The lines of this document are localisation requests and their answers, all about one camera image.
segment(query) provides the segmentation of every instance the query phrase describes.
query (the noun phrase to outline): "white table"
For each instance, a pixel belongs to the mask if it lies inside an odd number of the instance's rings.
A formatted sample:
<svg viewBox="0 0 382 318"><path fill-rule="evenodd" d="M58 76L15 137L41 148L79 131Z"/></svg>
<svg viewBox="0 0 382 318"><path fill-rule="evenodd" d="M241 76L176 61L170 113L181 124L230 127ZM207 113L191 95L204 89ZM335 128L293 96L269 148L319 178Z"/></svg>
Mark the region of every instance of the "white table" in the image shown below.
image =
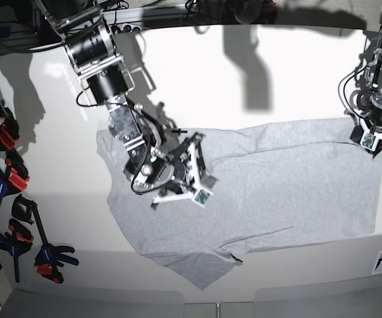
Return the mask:
<svg viewBox="0 0 382 318"><path fill-rule="evenodd" d="M343 117L337 85L359 64L364 45L362 31L330 28L212 26L205 34L189 27L119 36L137 84L131 99L149 113L152 104L163 101L167 116L181 128L242 129ZM135 70L142 64L140 50L155 90ZM240 256L244 265L205 291L137 255L106 203L111 177L95 141L97 130L107 128L107 110L79 108L79 92L62 50L0 58L0 93L14 106L21 125L20 152L30 172L24 195L39 204L50 242L74 246L81 262L62 269L65 283L57 288L171 290L182 293L187 303L251 301L260 288L370 275L382 250L382 184L378 235ZM4 199L0 231L7 230L13 200ZM43 290L52 283L32 267L40 247L36 228L32 231L34 250L20 258L19 287ZM12 259L4 252L0 257L13 282Z"/></svg>

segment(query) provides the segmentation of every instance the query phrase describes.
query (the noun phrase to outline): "gray t-shirt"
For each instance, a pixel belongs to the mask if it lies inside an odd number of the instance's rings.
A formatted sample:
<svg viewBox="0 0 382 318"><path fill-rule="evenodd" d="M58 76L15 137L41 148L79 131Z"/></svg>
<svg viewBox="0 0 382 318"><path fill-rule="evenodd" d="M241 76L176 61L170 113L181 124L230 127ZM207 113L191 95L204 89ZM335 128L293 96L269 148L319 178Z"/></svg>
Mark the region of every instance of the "gray t-shirt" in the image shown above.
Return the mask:
<svg viewBox="0 0 382 318"><path fill-rule="evenodd" d="M360 237L375 230L382 154L350 140L351 119L274 123L205 134L207 170L218 179L202 208L189 200L150 208L122 169L128 155L109 131L97 135L111 173L107 203L142 256L205 289L240 254Z"/></svg>

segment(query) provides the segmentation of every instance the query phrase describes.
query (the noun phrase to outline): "fabric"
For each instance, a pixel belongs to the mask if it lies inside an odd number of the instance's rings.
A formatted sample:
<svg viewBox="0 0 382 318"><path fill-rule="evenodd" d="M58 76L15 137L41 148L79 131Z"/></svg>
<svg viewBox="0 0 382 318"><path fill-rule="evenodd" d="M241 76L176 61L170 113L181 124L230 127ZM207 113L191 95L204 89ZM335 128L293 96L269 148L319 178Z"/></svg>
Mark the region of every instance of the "fabric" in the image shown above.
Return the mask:
<svg viewBox="0 0 382 318"><path fill-rule="evenodd" d="M154 193L130 190L122 143L99 131L98 153L113 180L107 203L137 253L203 290L240 264L234 256L375 230L382 154L373 159L353 144L353 127L351 119L328 119L198 129L207 170L218 179L214 195L205 208L187 200L157 211Z"/></svg>

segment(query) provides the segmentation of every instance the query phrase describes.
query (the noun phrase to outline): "white tabletop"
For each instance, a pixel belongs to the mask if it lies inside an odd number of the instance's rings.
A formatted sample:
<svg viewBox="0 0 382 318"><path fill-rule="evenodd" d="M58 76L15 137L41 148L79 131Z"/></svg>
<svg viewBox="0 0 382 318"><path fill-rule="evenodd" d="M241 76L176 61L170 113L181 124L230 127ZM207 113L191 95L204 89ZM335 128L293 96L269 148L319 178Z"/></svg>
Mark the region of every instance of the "white tabletop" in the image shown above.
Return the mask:
<svg viewBox="0 0 382 318"><path fill-rule="evenodd" d="M337 86L359 64L365 41L359 30L265 26L212 26L205 34L192 27L171 28L118 38L136 82L132 100L143 103L149 113L164 102L166 115L178 127L216 129L344 117ZM156 87L147 83L144 67ZM62 49L0 58L0 94L19 120L19 150L30 172L24 196L38 203L50 242L74 246L81 261L77 268L62 269L66 285L175 290L187 302L250 301L259 288L286 286L275 277L268 283L249 277L251 268L242 271L241 266L199 291L176 273L137 255L106 203L111 177L97 154L96 132L107 128L107 110L81 109L75 104L79 92ZM4 199L0 231L7 230L13 200ZM38 233L32 229L38 248ZM382 234L382 184L376 233ZM36 253L37 249L21 257L21 288L51 284L34 273ZM0 255L13 279L11 259ZM314 282L360 275L319 275ZM303 277L289 284L307 284ZM235 282L246 287L228 289Z"/></svg>

